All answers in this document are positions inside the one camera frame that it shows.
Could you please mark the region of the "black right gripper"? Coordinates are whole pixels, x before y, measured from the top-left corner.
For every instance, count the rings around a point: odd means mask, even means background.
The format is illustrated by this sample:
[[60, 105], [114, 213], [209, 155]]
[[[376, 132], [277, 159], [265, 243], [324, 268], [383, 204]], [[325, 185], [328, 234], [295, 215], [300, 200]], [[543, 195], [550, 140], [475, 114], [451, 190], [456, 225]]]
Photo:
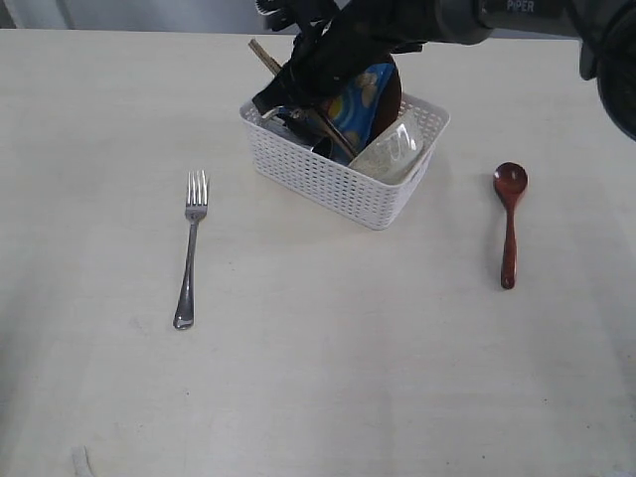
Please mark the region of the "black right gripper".
[[310, 107], [342, 92], [385, 55], [434, 32], [432, 1], [257, 1], [265, 28], [299, 27], [289, 60], [252, 102], [259, 110]]

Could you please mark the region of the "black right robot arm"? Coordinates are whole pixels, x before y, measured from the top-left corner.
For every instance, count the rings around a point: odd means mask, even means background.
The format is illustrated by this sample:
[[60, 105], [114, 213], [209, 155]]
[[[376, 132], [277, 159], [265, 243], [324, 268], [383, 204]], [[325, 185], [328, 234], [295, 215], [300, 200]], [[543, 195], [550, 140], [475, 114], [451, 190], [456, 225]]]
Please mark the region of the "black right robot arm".
[[298, 26], [289, 60], [252, 102], [260, 113], [308, 107], [340, 93], [388, 54], [426, 43], [473, 46], [496, 30], [580, 42], [579, 74], [595, 80], [602, 106], [635, 136], [635, 4], [632, 1], [258, 1], [265, 27]]

